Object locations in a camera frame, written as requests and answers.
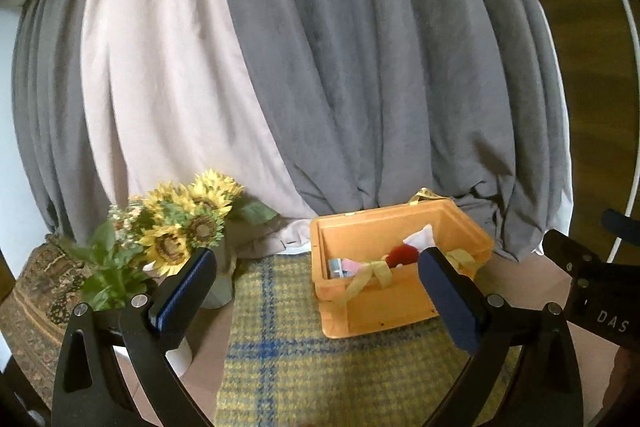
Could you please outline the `white cloth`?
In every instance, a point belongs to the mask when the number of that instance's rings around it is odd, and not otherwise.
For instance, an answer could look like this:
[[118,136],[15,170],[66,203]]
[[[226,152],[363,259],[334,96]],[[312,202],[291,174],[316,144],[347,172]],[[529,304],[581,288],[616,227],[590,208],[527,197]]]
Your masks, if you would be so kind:
[[418,253],[426,251],[428,248],[436,246],[433,227],[431,225],[424,225],[424,227],[402,240],[402,243],[414,248]]

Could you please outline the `red fluffy pompom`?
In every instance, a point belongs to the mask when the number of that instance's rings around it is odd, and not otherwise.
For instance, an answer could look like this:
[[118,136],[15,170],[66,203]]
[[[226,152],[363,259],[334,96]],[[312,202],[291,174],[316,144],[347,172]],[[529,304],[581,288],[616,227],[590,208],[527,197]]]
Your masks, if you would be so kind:
[[384,260],[390,269],[394,269],[401,265],[412,265],[413,263],[416,263],[419,256],[420,253],[418,253],[414,248],[401,243],[386,255]]

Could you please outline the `lilac towel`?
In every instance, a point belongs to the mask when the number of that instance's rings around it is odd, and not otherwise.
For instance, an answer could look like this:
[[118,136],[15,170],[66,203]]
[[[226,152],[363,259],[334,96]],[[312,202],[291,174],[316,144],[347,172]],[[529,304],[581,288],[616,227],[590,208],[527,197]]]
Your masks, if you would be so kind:
[[352,259],[341,260],[341,267],[344,277],[354,277],[365,266],[365,263]]

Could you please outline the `green leafy plant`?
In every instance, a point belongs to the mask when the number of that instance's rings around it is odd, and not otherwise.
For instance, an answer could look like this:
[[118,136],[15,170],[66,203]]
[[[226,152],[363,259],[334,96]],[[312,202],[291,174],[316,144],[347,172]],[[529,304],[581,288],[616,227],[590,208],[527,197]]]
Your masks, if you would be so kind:
[[151,279],[142,270],[141,248],[119,243],[111,221],[99,225],[85,244],[67,237],[60,244],[70,259],[88,270],[81,294],[94,311],[123,308],[132,297],[149,290]]

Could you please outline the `grey green vase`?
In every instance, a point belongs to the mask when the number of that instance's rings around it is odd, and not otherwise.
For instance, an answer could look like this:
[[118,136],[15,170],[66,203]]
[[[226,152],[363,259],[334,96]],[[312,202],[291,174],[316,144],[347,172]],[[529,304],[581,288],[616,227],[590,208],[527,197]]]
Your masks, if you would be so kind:
[[238,262],[238,254],[233,235],[229,230],[224,232],[224,238],[214,248],[214,254],[216,277],[202,303],[204,309],[220,309],[227,306],[233,297],[233,274]]

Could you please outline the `patterned brown rug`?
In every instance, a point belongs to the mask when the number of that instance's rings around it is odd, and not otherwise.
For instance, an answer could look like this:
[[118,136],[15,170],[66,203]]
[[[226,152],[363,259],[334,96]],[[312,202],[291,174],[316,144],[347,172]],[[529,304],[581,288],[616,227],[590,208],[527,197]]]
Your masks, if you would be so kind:
[[88,275],[82,262],[67,256],[61,237],[49,234],[29,255],[1,305],[2,336],[48,407],[66,326],[82,300],[81,287]]

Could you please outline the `sunflower bouquet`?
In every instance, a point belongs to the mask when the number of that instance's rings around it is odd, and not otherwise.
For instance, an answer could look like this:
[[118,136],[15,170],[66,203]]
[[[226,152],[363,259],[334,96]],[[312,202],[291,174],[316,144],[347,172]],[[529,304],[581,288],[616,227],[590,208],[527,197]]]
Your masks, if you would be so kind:
[[157,184],[108,210],[116,243],[160,277],[177,274],[198,248],[220,246],[229,223],[264,225],[277,215],[232,176],[213,169],[189,184]]

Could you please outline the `yellow blue plaid mat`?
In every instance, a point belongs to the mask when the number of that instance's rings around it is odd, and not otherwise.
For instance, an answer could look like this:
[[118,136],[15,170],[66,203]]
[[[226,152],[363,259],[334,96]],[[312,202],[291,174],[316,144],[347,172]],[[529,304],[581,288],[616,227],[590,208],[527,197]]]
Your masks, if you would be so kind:
[[306,256],[242,261],[217,426],[420,426],[468,356],[439,319],[322,333]]

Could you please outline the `orange plastic crate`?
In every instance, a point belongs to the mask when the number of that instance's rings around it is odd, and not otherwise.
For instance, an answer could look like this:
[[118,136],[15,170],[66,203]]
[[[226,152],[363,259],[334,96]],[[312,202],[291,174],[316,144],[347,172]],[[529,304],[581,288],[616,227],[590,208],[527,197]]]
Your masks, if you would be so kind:
[[419,254],[435,246],[472,279],[495,246],[452,199],[425,187],[405,204],[314,219],[310,237],[311,280],[331,339],[436,317],[419,280]]

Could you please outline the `white sheer curtain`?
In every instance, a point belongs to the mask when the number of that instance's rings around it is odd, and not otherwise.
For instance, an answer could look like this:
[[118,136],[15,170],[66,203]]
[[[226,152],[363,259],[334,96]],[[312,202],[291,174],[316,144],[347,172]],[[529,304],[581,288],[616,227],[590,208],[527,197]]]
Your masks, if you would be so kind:
[[277,215],[229,230],[239,255],[308,251],[314,214],[262,113],[228,0],[87,0],[80,67],[89,141],[111,202],[213,169]]

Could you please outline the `grey curtain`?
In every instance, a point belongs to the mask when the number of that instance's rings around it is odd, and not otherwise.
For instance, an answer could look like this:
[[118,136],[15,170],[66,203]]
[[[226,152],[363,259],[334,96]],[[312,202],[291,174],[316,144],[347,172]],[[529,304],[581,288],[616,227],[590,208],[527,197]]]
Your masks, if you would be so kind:
[[[13,116],[47,228],[111,202],[81,80],[87,0],[26,0]],[[450,197],[521,260],[573,213],[565,95],[538,0],[228,0],[250,81],[312,219]]]

